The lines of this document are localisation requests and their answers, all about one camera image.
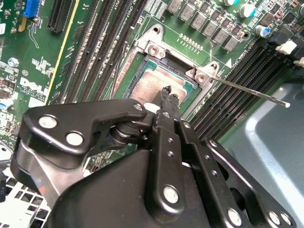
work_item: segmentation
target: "ram slot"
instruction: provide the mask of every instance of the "ram slot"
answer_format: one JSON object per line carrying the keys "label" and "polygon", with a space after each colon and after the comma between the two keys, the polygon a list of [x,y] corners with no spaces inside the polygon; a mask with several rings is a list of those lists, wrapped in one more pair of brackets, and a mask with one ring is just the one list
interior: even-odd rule
{"label": "ram slot", "polygon": [[143,9],[144,9],[146,3],[147,3],[147,0],[136,1],[136,5],[133,9],[132,16],[126,21],[126,24],[124,25],[124,27],[120,33],[120,39],[115,46],[115,50],[113,51],[113,54],[110,56],[108,64],[105,66],[102,80],[99,83],[99,85],[94,93],[94,96],[92,99],[93,101],[98,101],[101,99],[101,96],[102,96],[102,94],[109,82],[109,79],[112,75],[112,72],[117,64],[117,60],[120,55],[123,55],[122,50],[123,50],[125,41],[129,35],[128,32],[129,32],[130,26],[134,27],[136,25],[141,13],[143,12]]}
{"label": "ram slot", "polygon": [[92,91],[92,87],[96,82],[101,68],[107,58],[107,55],[112,48],[112,44],[115,41],[116,37],[119,35],[119,29],[123,25],[124,20],[127,18],[127,13],[132,4],[132,0],[128,0],[124,3],[123,1],[119,2],[119,10],[116,13],[113,21],[111,22],[110,28],[108,28],[107,34],[104,38],[104,43],[102,47],[99,49],[97,54],[97,60],[93,63],[92,69],[87,76],[87,81],[85,83],[85,87],[83,92],[81,93],[79,102],[87,101],[90,92]]}
{"label": "ram slot", "polygon": [[62,90],[60,91],[59,97],[57,99],[59,104],[62,104],[62,103],[65,102],[71,80],[73,78],[75,78],[74,77],[75,76],[74,72],[78,68],[79,64],[82,63],[81,62],[81,56],[83,54],[83,49],[87,44],[87,40],[88,40],[89,34],[90,34],[90,29],[91,29],[92,25],[95,23],[94,15],[96,14],[96,11],[97,11],[97,8],[98,8],[98,5],[99,5],[100,1],[101,0],[95,0],[93,2],[93,5],[92,5],[91,9],[90,9],[90,13],[89,13],[89,16],[88,16],[88,21],[85,24],[85,30],[82,33],[82,38],[81,38],[81,41],[78,45],[78,50],[77,50],[77,53],[76,53],[75,60],[73,61],[72,66],[70,67],[70,69],[68,71],[68,74],[65,78],[65,81],[64,81],[64,84],[63,84],[63,87],[62,87]]}
{"label": "ram slot", "polygon": [[91,35],[88,38],[87,46],[82,48],[82,55],[79,61],[78,68],[73,74],[74,81],[71,85],[71,91],[67,94],[65,103],[74,102],[82,82],[86,77],[86,72],[88,71],[89,65],[92,63],[92,59],[97,48],[97,45],[100,42],[100,38],[106,29],[107,22],[109,20],[110,14],[114,7],[115,0],[109,0],[103,3],[97,19],[93,25]]}

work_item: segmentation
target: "surface mount component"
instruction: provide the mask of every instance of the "surface mount component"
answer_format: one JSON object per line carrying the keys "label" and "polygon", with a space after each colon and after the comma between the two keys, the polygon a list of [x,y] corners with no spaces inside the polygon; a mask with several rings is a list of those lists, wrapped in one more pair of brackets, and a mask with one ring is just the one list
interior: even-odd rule
{"label": "surface mount component", "polygon": [[212,37],[217,27],[218,25],[215,22],[210,21],[208,25],[204,28],[203,34],[207,37]]}
{"label": "surface mount component", "polygon": [[185,4],[184,8],[182,9],[179,19],[187,22],[195,12],[195,8],[189,4]]}
{"label": "surface mount component", "polygon": [[170,13],[176,14],[177,11],[180,9],[182,4],[182,0],[171,0],[171,2],[169,3],[168,7],[167,7],[167,11],[169,11]]}
{"label": "surface mount component", "polygon": [[202,26],[204,25],[205,21],[206,21],[207,17],[202,14],[201,12],[198,12],[197,15],[194,17],[193,22],[191,23],[191,26],[200,31]]}

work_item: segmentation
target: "dimm slot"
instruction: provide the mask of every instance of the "dimm slot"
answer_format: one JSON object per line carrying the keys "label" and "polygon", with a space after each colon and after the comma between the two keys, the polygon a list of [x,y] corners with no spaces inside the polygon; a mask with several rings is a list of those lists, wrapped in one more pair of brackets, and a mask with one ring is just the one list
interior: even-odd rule
{"label": "dimm slot", "polygon": [[[246,71],[248,66],[250,66],[251,59],[256,59],[258,56],[261,55],[258,52],[259,47],[254,46],[248,54],[243,58],[243,60],[239,63],[239,65],[234,68],[231,73],[228,75],[227,80],[237,83],[240,79],[239,75],[243,75]],[[213,94],[213,99],[208,100],[210,104],[208,107],[205,107],[203,110],[200,110],[191,120],[191,124],[196,129],[204,120],[205,118],[211,113],[220,100],[222,100],[223,96],[225,96],[232,88],[227,85],[220,85],[216,92]]]}
{"label": "dimm slot", "polygon": [[88,47],[86,47],[83,56],[81,57],[79,66],[74,73],[74,78],[75,80],[72,83],[71,86],[71,91],[68,93],[66,102],[65,103],[72,103],[77,96],[77,93],[80,89],[80,86],[85,79],[86,76],[86,71],[88,68],[88,65],[91,63],[94,50],[97,47],[98,40],[102,36],[105,28],[107,21],[109,19],[109,16],[112,12],[112,8],[115,4],[115,0],[109,0],[104,3],[100,9],[100,12],[98,13],[96,22],[93,25],[93,29],[91,32],[91,35],[89,37],[89,40],[87,42]]}
{"label": "dimm slot", "polygon": [[122,55],[122,47],[124,45],[124,42],[128,36],[128,30],[130,28],[130,26],[132,25],[133,27],[136,25],[141,13],[144,10],[144,7],[147,3],[147,0],[138,0],[136,2],[135,5],[135,13],[132,14],[131,18],[126,22],[123,30],[121,31],[121,39],[119,40],[119,42],[117,43],[115,50],[113,52],[113,54],[111,55],[110,59],[109,59],[109,63],[107,64],[104,70],[104,75],[103,75],[103,79],[102,81],[99,83],[97,91],[95,92],[95,95],[93,97],[93,101],[98,101],[101,98],[101,95],[103,94],[105,87],[111,77],[111,74],[113,72],[113,69],[116,65],[115,60],[118,59],[119,55]]}
{"label": "dimm slot", "polygon": [[[99,3],[100,3],[100,0],[95,0],[93,2],[93,5],[92,5],[91,9],[90,9],[89,16],[88,16],[88,21],[85,24],[85,30],[82,34],[80,44],[78,45],[78,50],[77,50],[77,54],[75,55],[75,60],[78,59],[79,56],[82,53],[82,47],[84,46],[86,36],[89,33],[92,24],[94,23],[94,15],[96,14],[97,7],[98,7]],[[68,71],[65,82],[64,82],[63,87],[60,91],[60,95],[59,95],[59,98],[58,98],[58,103],[59,104],[62,104],[65,101],[65,97],[67,95],[68,87],[70,85],[71,79],[73,78],[73,72],[75,71],[75,69],[78,65],[77,61],[75,61],[75,60],[73,61],[72,66],[70,67],[70,69]]]}
{"label": "dimm slot", "polygon": [[[287,71],[287,67],[283,67],[275,77],[271,77],[270,81],[268,81],[264,85],[261,91],[268,91],[271,88],[271,86],[286,73],[286,71]],[[251,95],[250,100],[247,101],[244,107],[242,107],[242,109],[238,112],[234,121],[231,121],[229,124],[224,124],[222,128],[219,128],[218,131],[213,134],[214,137],[216,139],[220,139],[222,136],[224,136],[224,134],[235,124],[235,122],[240,118],[242,118],[246,114],[246,112],[250,109],[250,107],[252,107],[252,105],[256,103],[259,99],[260,99],[259,97]]]}
{"label": "dimm slot", "polygon": [[[288,68],[294,68],[284,58],[277,58],[273,52],[263,42],[254,45],[227,80],[265,93]],[[212,97],[208,101],[210,105],[191,119],[200,139],[222,137],[259,99],[227,85],[220,85]]]}
{"label": "dimm slot", "polygon": [[93,67],[87,77],[88,80],[86,81],[85,88],[79,98],[79,102],[83,102],[88,99],[88,96],[91,92],[91,88],[98,78],[102,65],[107,57],[108,52],[111,49],[113,41],[119,33],[119,28],[122,26],[123,21],[126,18],[131,3],[132,0],[128,0],[125,4],[122,4],[122,1],[119,2],[120,6],[122,4],[122,7],[119,8],[117,14],[115,15],[115,18],[112,22],[112,26],[108,29],[109,32],[107,32],[107,35],[104,39],[105,42],[102,48],[100,48],[100,50],[98,51],[96,58],[97,61],[94,62]]}
{"label": "dimm slot", "polygon": [[[257,66],[263,64],[267,60],[267,58],[269,59],[269,55],[268,53],[265,53],[261,58],[253,59],[252,64],[247,66],[247,68],[239,75],[239,77],[242,78],[239,84],[251,88],[250,86],[248,86],[248,84],[250,81],[254,80],[255,76],[257,76],[257,74],[254,74],[254,72],[259,69],[259,67]],[[217,118],[215,116],[218,116],[220,113],[222,113],[225,108],[233,102],[234,97],[236,98],[237,92],[240,92],[240,90],[230,88],[229,93],[221,95],[221,101],[218,102],[218,104],[213,105],[214,108],[213,112],[211,112],[211,115],[204,116],[204,121],[196,127],[196,131],[199,132],[199,134],[202,134],[202,129],[206,129],[206,125],[213,124],[213,122],[216,121]]]}
{"label": "dimm slot", "polygon": [[[273,57],[269,58],[268,60],[268,66],[264,70],[264,68],[258,70],[261,72],[261,74],[258,76],[258,78],[253,82],[251,86],[248,86],[250,82],[247,83],[246,87],[250,87],[255,90],[259,90],[259,87],[261,84],[269,78],[270,75],[272,75],[274,69],[279,67],[280,63],[278,61],[271,61]],[[223,107],[222,113],[218,114],[213,120],[212,124],[209,124],[209,126],[205,127],[203,131],[201,131],[199,134],[199,137],[201,136],[208,136],[212,135],[216,128],[219,128],[219,125],[223,125],[224,122],[227,121],[229,117],[231,117],[235,111],[250,97],[250,94],[240,91],[240,90],[235,90],[233,94],[229,96],[228,99],[229,102],[226,103],[226,105]]]}

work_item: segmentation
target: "pcie slot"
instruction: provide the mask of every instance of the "pcie slot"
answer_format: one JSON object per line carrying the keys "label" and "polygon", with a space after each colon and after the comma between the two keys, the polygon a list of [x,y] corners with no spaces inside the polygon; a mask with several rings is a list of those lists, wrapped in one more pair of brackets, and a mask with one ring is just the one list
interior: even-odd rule
{"label": "pcie slot", "polygon": [[90,9],[88,20],[87,20],[86,25],[85,25],[85,30],[83,32],[80,44],[78,45],[78,50],[77,50],[77,54],[76,54],[76,57],[75,57],[75,61],[73,61],[72,66],[70,67],[70,69],[68,71],[68,74],[66,76],[65,82],[63,84],[62,90],[61,90],[59,98],[58,98],[59,104],[62,104],[64,102],[65,97],[67,95],[67,90],[69,88],[70,82],[71,82],[71,80],[73,78],[73,75],[74,75],[73,72],[75,72],[75,70],[78,66],[78,62],[76,60],[81,58],[81,55],[82,55],[82,52],[83,52],[82,48],[84,47],[84,45],[86,43],[86,39],[87,39],[87,36],[90,32],[91,26],[95,22],[94,15],[96,14],[97,7],[98,7],[100,1],[101,0],[95,0],[93,2],[93,5],[92,5],[91,9]]}
{"label": "pcie slot", "polygon": [[104,73],[103,73],[103,78],[101,82],[99,83],[97,90],[95,91],[95,94],[93,96],[93,101],[98,101],[101,98],[101,95],[103,94],[105,87],[111,77],[112,71],[116,65],[116,60],[119,58],[119,55],[122,55],[122,49],[124,42],[128,36],[128,30],[130,26],[135,27],[137,20],[139,19],[141,13],[144,10],[144,7],[147,3],[147,0],[138,0],[136,2],[136,5],[134,7],[134,13],[132,14],[131,18],[126,22],[124,25],[121,34],[120,34],[120,40],[118,41],[115,50],[113,54],[111,55],[109,59],[109,63],[105,66]]}
{"label": "pcie slot", "polygon": [[[257,70],[260,70],[259,66],[264,64],[270,58],[271,57],[269,56],[269,53],[265,53],[258,59],[252,59],[253,61],[251,62],[251,64],[249,64],[249,66],[247,66],[246,69],[241,74],[239,74],[238,77],[241,78],[241,80],[240,82],[238,82],[238,84],[243,85],[245,87],[249,87],[248,84],[250,83],[250,81],[254,80],[257,76]],[[203,134],[205,132],[203,129],[208,129],[206,125],[211,125],[213,124],[213,122],[216,121],[217,117],[223,111],[225,111],[226,107],[228,107],[233,102],[233,100],[236,99],[238,92],[240,91],[230,87],[229,93],[225,93],[225,95],[221,94],[221,101],[213,105],[214,108],[212,112],[209,112],[211,114],[204,116],[204,121],[201,122],[201,124],[195,128],[197,133]]]}
{"label": "pcie slot", "polygon": [[[247,71],[247,69],[252,65],[252,59],[256,59],[258,56],[260,56],[262,53],[259,50],[259,47],[253,46],[253,48],[248,52],[248,54],[241,60],[239,65],[234,68],[231,73],[228,75],[227,80],[238,83],[240,80],[240,76],[244,74],[244,72]],[[231,90],[232,88],[227,85],[220,85],[215,94],[213,95],[213,99],[208,100],[208,103],[210,104],[207,106],[205,105],[204,110],[200,110],[191,120],[191,124],[196,129],[203,121],[205,121],[205,118],[209,116],[210,113],[213,112],[213,109],[216,107],[216,104],[218,104],[223,97]]]}
{"label": "pcie slot", "polygon": [[92,86],[96,82],[96,80],[99,76],[99,72],[101,71],[101,68],[106,60],[107,54],[112,47],[112,43],[115,40],[115,38],[117,37],[117,35],[119,34],[119,29],[122,26],[123,21],[127,16],[131,3],[132,3],[132,0],[128,0],[124,4],[122,4],[122,1],[119,2],[119,5],[120,6],[122,5],[122,6],[119,7],[119,10],[115,15],[114,20],[112,21],[112,26],[108,29],[108,32],[104,38],[104,44],[98,51],[97,58],[96,58],[97,60],[93,63],[92,69],[88,74],[85,88],[78,100],[79,102],[83,102],[88,99]]}
{"label": "pcie slot", "polygon": [[[268,66],[264,70],[263,68],[257,69],[257,73],[259,74],[257,79],[253,81],[252,85],[248,85],[250,82],[247,83],[246,87],[250,87],[255,90],[260,90],[261,85],[265,82],[266,79],[269,78],[270,75],[272,75],[273,71],[280,67],[281,63],[278,61],[271,61],[272,56],[268,60]],[[234,93],[229,96],[230,101],[223,107],[223,111],[218,114],[216,117],[214,117],[212,124],[209,124],[207,127],[204,128],[203,131],[201,131],[199,134],[200,136],[208,137],[209,135],[213,135],[213,133],[216,131],[219,126],[224,125],[229,118],[232,117],[232,115],[236,112],[239,107],[245,103],[245,101],[251,96],[250,94],[234,89]]]}
{"label": "pcie slot", "polygon": [[47,28],[53,32],[62,32],[67,21],[72,0],[54,0]]}
{"label": "pcie slot", "polygon": [[114,3],[115,0],[109,0],[103,3],[104,5],[102,5],[100,12],[97,15],[96,22],[93,25],[91,35],[87,41],[88,46],[85,47],[83,51],[83,55],[81,56],[80,62],[78,64],[78,68],[75,72],[71,72],[74,74],[74,81],[71,86],[71,91],[66,97],[65,103],[72,103],[77,96],[80,86],[86,77],[88,65],[91,63],[95,49],[98,45],[98,41],[106,28],[106,24],[112,12]]}
{"label": "pcie slot", "polygon": [[[285,74],[287,71],[287,67],[284,66],[275,76],[270,76],[271,79],[264,84],[263,88],[260,89],[260,91],[267,91],[271,88],[271,86],[282,77],[283,74]],[[257,96],[250,95],[249,101],[248,98],[246,99],[246,103],[240,108],[238,114],[235,115],[234,119],[230,121],[228,124],[223,124],[222,128],[219,128],[215,133],[212,135],[216,139],[220,139],[234,124],[236,121],[238,121],[240,118],[242,118],[246,112],[252,107],[252,105],[257,102],[260,98]]]}

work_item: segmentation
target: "white label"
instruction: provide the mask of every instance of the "white label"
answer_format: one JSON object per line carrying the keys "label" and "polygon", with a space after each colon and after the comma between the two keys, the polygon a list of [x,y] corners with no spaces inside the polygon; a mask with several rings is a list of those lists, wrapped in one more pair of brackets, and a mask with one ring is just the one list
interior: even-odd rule
{"label": "white label", "polygon": [[28,105],[29,108],[34,108],[34,107],[43,106],[44,102],[37,100],[36,98],[30,97]]}
{"label": "white label", "polygon": [[0,24],[0,35],[3,35],[5,33],[5,27],[6,27],[5,23]]}

